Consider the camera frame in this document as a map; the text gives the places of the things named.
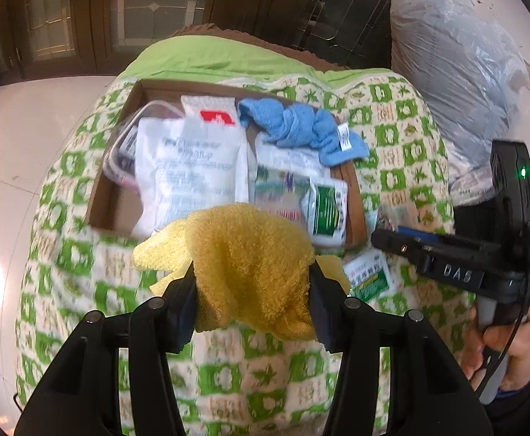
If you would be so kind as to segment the person's right hand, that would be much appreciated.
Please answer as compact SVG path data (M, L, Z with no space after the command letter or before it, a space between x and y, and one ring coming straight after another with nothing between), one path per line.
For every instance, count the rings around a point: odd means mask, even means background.
M480 371L484 363L484 348L504 350L513 326L489 327L481 333L476 307L471 308L469 318L470 325L464 334L465 348L460 366L475 390L484 377L484 373ZM530 308L527 320L520 325L510 344L507 359L507 370L499 389L503 392L519 391L530 382Z

